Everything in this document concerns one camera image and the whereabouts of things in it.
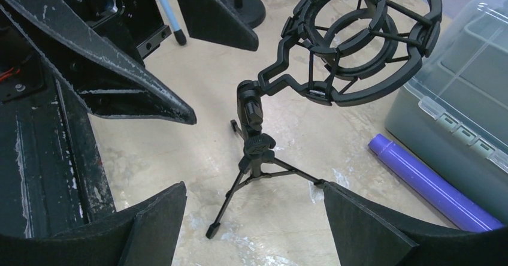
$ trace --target stand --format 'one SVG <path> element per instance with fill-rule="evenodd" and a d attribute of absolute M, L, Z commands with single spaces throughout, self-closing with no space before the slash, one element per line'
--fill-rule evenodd
<path fill-rule="evenodd" d="M 275 152 L 272 150 L 276 145 L 275 140 L 268 134 L 261 132 L 261 125 L 263 123 L 262 95 L 263 91 L 259 87 L 259 82 L 257 81 L 246 80 L 238 85 L 237 107 L 241 127 L 235 120 L 231 121 L 231 127 L 233 131 L 240 134 L 244 140 L 244 156 L 240 160 L 240 163 L 238 163 L 240 173 L 235 179 L 231 190 L 226 194 L 226 201 L 222 204 L 217 218 L 215 218 L 215 221 L 208 228 L 206 237 L 209 239 L 212 239 L 219 230 L 220 220 L 224 212 L 226 212 L 233 194 L 251 182 L 260 179 L 296 174 L 311 181 L 315 186 L 321 189 L 323 189 L 325 185 L 325 180 L 317 179 L 275 157 Z M 265 173 L 261 171 L 262 164 L 275 164 L 286 171 Z M 249 173 L 250 176 L 242 182 L 242 178 Z"/>
<path fill-rule="evenodd" d="M 267 15 L 261 0 L 227 0 L 238 11 L 242 21 L 251 28 L 258 27 Z"/>

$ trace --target black metal frame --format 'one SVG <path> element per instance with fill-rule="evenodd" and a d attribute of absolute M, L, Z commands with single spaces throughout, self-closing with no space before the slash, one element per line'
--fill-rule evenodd
<path fill-rule="evenodd" d="M 365 104 L 393 92 L 413 77 L 422 66 L 422 58 L 431 54 L 437 42 L 442 18 L 441 0 L 428 0 L 430 12 L 425 16 L 420 16 L 389 0 L 364 0 L 367 8 L 362 9 L 362 0 L 359 0 L 357 10 L 340 18 L 331 28 L 316 26 L 315 18 L 318 12 L 329 1 L 331 0 L 301 0 L 294 9 L 294 16 L 288 18 L 282 30 L 277 62 L 261 71 L 258 74 L 258 81 L 246 80 L 238 85 L 237 111 L 240 126 L 234 120 L 231 121 L 231 125 L 233 130 L 240 133 L 244 140 L 244 156 L 238 164 L 240 173 L 231 190 L 226 194 L 226 200 L 215 221 L 208 228 L 207 238 L 213 238 L 217 233 L 220 220 L 233 194 L 253 181 L 296 174 L 311 181 L 319 188 L 323 188 L 326 183 L 323 179 L 317 179 L 275 158 L 275 153 L 272 150 L 276 145 L 275 140 L 268 134 L 262 133 L 261 97 L 263 95 L 275 95 L 289 86 L 300 95 L 318 104 L 332 105 L 332 102 L 339 106 Z M 416 21 L 411 32 L 408 34 L 397 32 L 394 21 L 387 14 L 389 6 Z M 330 47 L 336 33 L 353 21 L 362 18 L 372 19 L 367 29 L 358 32 L 336 48 Z M 327 33 L 323 37 L 318 30 L 326 30 Z M 340 58 L 352 55 L 362 49 L 374 37 L 384 37 L 386 40 L 382 51 L 373 60 L 356 68 L 339 67 Z M 407 45 L 408 56 L 393 58 L 398 43 Z M 289 74 L 284 74 L 270 82 L 272 78 L 288 68 L 289 50 L 294 46 L 305 47 L 310 51 L 308 82 L 299 84 Z M 325 81 L 315 81 L 313 78 L 314 56 L 321 58 L 326 63 L 327 70 L 330 71 L 330 75 Z M 364 90 L 345 93 L 359 79 L 371 77 L 384 68 L 386 63 L 396 61 L 406 61 L 406 63 L 386 80 Z M 350 82 L 341 90 L 337 90 L 332 85 L 335 77 Z M 264 173 L 261 170 L 261 165 L 264 163 L 276 164 L 286 171 Z M 250 176 L 242 182 L 243 176 L 249 173 Z"/>

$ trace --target scratched black edge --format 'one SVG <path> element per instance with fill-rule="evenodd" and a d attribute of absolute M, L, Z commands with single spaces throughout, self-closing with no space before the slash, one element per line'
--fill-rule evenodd
<path fill-rule="evenodd" d="M 75 167 L 77 187 L 85 223 L 111 215 L 116 211 L 101 155 L 86 109 L 75 96 L 56 81 L 64 127 Z"/>

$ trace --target purple tube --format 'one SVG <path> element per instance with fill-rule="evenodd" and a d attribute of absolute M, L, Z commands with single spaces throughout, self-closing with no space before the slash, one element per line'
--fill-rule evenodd
<path fill-rule="evenodd" d="M 496 218 L 465 197 L 397 143 L 378 134 L 368 146 L 386 166 L 460 229 L 485 232 L 503 227 Z"/>

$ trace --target purple marker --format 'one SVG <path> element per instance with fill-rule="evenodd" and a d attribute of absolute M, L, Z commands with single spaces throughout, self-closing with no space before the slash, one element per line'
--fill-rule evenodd
<path fill-rule="evenodd" d="M 368 146 L 386 166 L 460 229 L 485 232 L 504 226 L 397 143 L 378 134 Z"/>

